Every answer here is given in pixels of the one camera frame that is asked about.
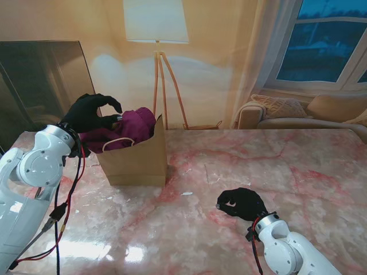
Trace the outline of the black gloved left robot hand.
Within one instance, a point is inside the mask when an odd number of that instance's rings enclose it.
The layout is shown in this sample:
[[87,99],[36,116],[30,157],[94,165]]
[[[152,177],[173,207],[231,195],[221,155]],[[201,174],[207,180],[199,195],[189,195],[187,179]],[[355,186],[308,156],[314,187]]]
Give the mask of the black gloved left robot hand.
[[[99,116],[97,110],[105,105],[112,106],[117,114],[110,116]],[[71,106],[68,113],[60,123],[67,123],[76,133],[86,133],[95,129],[105,128],[111,130],[118,122],[122,114],[121,104],[111,96],[102,94],[84,94]]]

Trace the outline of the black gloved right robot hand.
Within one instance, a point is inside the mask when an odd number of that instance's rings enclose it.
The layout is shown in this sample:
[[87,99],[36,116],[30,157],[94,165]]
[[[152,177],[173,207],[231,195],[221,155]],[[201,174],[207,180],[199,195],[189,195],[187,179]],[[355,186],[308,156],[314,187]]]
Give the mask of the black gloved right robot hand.
[[216,207],[231,217],[239,217],[249,222],[268,214],[260,195],[242,187],[223,191],[217,198]]

